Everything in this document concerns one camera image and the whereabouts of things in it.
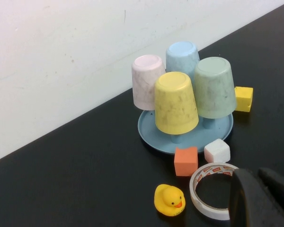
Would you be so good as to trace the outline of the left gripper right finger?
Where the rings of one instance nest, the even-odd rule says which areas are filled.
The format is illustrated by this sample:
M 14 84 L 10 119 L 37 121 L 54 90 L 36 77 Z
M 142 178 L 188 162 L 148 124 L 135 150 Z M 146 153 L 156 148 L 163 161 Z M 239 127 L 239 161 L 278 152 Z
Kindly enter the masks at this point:
M 270 168 L 260 168 L 258 176 L 273 200 L 284 213 L 284 176 Z

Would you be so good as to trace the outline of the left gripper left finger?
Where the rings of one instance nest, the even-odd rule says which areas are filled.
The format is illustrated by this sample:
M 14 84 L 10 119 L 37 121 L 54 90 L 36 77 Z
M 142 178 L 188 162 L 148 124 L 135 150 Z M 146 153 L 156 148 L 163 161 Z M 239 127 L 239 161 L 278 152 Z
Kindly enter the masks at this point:
M 284 227 L 284 213 L 258 174 L 247 169 L 233 172 L 229 216 L 232 227 Z

